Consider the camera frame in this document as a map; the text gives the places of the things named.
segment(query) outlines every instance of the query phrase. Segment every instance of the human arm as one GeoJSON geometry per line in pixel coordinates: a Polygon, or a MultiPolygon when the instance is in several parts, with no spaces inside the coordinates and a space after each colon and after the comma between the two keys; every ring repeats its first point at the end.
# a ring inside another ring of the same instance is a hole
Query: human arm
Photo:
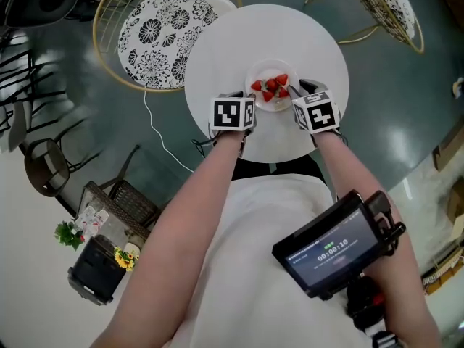
{"type": "MultiPolygon", "coordinates": [[[[370,171],[333,133],[313,135],[339,196],[352,189],[363,199],[378,190],[385,191],[370,171]]],[[[401,221],[389,198],[395,222],[401,221]]],[[[440,347],[440,335],[428,311],[418,265],[407,233],[399,239],[391,257],[376,260],[366,271],[381,288],[386,301],[387,328],[409,347],[440,347]]]]}
{"type": "Polygon", "coordinates": [[[218,227],[243,133],[226,133],[166,207],[93,348],[162,347],[186,313],[218,227]]]}

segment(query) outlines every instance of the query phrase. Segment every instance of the seat cushion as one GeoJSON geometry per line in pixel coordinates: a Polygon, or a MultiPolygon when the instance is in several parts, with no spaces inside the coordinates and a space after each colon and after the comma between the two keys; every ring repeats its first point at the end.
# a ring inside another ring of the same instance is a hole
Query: seat cushion
{"type": "Polygon", "coordinates": [[[408,0],[384,0],[410,38],[414,38],[415,15],[408,0]]]}

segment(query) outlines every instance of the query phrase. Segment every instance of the camera screen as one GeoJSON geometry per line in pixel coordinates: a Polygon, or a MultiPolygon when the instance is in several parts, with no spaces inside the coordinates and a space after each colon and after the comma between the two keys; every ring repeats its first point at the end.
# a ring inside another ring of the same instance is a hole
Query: camera screen
{"type": "Polygon", "coordinates": [[[311,287],[349,266],[376,244],[368,221],[357,209],[319,239],[286,257],[286,261],[311,287]]]}

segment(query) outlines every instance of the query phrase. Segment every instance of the white plate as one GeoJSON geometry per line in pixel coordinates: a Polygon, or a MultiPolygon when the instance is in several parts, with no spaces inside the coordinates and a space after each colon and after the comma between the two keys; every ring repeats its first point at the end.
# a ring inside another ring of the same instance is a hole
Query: white plate
{"type": "Polygon", "coordinates": [[[286,96],[285,98],[277,98],[274,96],[269,102],[266,102],[261,91],[255,91],[252,89],[252,84],[256,80],[268,80],[284,73],[289,76],[285,88],[287,88],[288,85],[293,85],[296,89],[298,89],[298,75],[294,69],[284,61],[279,59],[265,59],[255,63],[249,69],[245,79],[245,92],[247,94],[250,94],[251,92],[256,95],[257,107],[268,112],[280,112],[291,106],[290,96],[286,96]]]}
{"type": "Polygon", "coordinates": [[[215,10],[219,17],[222,17],[225,13],[229,13],[231,10],[237,9],[235,4],[230,0],[205,0],[215,10]]]}

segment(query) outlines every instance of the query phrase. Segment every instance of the floor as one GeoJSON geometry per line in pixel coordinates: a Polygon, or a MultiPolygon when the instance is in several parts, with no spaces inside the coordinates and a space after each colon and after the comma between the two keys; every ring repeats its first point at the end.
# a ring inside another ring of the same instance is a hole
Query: floor
{"type": "MultiPolygon", "coordinates": [[[[463,175],[464,146],[438,173],[431,156],[422,161],[406,178],[389,191],[407,226],[421,273],[430,270],[435,256],[450,244],[452,224],[446,216],[450,189],[463,175]]],[[[464,304],[457,302],[464,288],[464,271],[449,279],[443,287],[426,297],[428,308],[442,336],[449,337],[447,347],[462,340],[457,327],[464,321],[464,304]]]]}
{"type": "MultiPolygon", "coordinates": [[[[243,0],[245,5],[271,3],[295,9],[301,9],[303,1],[243,0]]],[[[450,86],[463,74],[464,35],[443,0],[410,1],[423,29],[424,55],[382,30],[367,41],[341,48],[350,76],[349,104],[341,129],[349,146],[388,189],[430,153],[463,109],[451,97],[450,86]]],[[[372,24],[358,0],[317,0],[304,12],[335,38],[372,24]]],[[[77,207],[89,180],[103,183],[113,178],[136,144],[141,150],[127,179],[157,204],[172,197],[190,173],[162,150],[158,135],[149,126],[143,94],[113,80],[98,63],[91,22],[63,20],[27,34],[38,60],[55,61],[51,66],[57,74],[46,87],[57,90],[65,86],[73,103],[73,111],[66,109],[59,124],[30,134],[28,140],[53,136],[86,117],[82,126],[63,140],[65,154],[78,161],[102,151],[98,159],[72,175],[63,192],[71,207],[77,207]]],[[[189,114],[183,92],[150,94],[147,102],[168,149],[195,168],[202,158],[189,141],[202,138],[202,133],[189,114]]],[[[50,117],[47,112],[38,117],[50,117]]],[[[317,152],[314,157],[320,161],[317,152]]]]}

